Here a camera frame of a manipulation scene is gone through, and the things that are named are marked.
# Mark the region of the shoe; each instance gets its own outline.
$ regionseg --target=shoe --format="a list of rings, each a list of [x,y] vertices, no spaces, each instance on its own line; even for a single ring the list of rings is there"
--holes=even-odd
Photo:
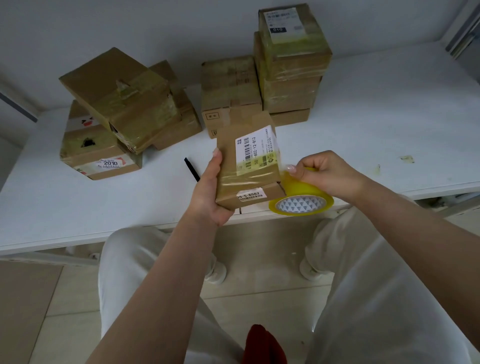
[[[302,261],[300,262],[300,274],[305,279],[311,280],[311,281],[316,281],[319,280],[322,275],[327,274],[327,271],[324,270],[315,270],[310,263],[307,261],[307,258],[303,258]]]
[[[208,275],[208,277],[205,277],[204,281],[213,284],[221,284],[225,280],[226,276],[227,267],[225,264],[216,262],[212,272]]]

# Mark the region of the package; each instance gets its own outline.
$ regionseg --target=package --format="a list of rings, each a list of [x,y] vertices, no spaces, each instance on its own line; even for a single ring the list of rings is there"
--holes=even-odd
[[[279,112],[270,114],[275,126],[295,124],[297,122],[307,121],[310,109]]]
[[[216,203],[234,210],[285,196],[280,183],[280,152],[267,111],[218,130],[223,161]]]
[[[202,117],[210,138],[218,129],[262,111],[252,56],[202,64]]]
[[[270,80],[323,76],[332,51],[307,4],[258,11]]]
[[[139,170],[142,155],[127,149],[77,101],[72,103],[60,159],[91,180]]]
[[[264,110],[277,113],[313,107],[318,85],[322,80],[321,76],[270,81],[266,70],[264,48],[258,32],[253,35],[253,54]]]
[[[173,101],[181,114],[180,122],[167,126],[153,141],[154,147],[162,150],[201,132],[202,125],[198,121],[198,116],[193,108],[193,104],[181,87],[170,64],[167,61],[161,61],[150,67],[150,70],[158,73],[168,81],[173,95]]]
[[[117,48],[66,75],[62,84],[134,153],[180,120],[167,81]]]

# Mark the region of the fingernail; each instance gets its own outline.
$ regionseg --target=fingernail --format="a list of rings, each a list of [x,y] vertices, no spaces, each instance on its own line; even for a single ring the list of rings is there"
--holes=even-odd
[[[287,171],[290,173],[290,174],[293,174],[293,173],[296,173],[297,172],[297,167],[295,167],[293,164],[287,164],[285,166],[285,168],[287,169]]]

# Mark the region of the hand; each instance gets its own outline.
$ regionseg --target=hand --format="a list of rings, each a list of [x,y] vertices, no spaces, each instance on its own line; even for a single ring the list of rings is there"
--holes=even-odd
[[[306,170],[305,167],[318,171]],[[287,171],[292,177],[351,204],[371,181],[331,150],[304,157],[296,166],[287,165]]]
[[[207,218],[217,226],[225,224],[234,212],[215,203],[216,177],[220,172],[221,162],[222,153],[215,148],[212,159],[193,190],[192,199],[186,211],[195,217]]]

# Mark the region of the tabletop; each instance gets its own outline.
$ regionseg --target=tabletop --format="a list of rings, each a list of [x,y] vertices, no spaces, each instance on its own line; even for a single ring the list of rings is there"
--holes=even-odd
[[[199,110],[200,86],[186,90]],[[67,117],[68,109],[40,116],[0,192],[0,252],[103,241],[128,226],[175,226],[195,186],[183,159],[201,173],[215,139],[204,130],[148,149],[141,170],[92,181],[59,159]],[[332,149],[412,198],[480,190],[480,85],[438,43],[332,60],[310,119],[276,133],[284,164]],[[232,221],[248,220],[249,211],[260,209],[248,206]]]

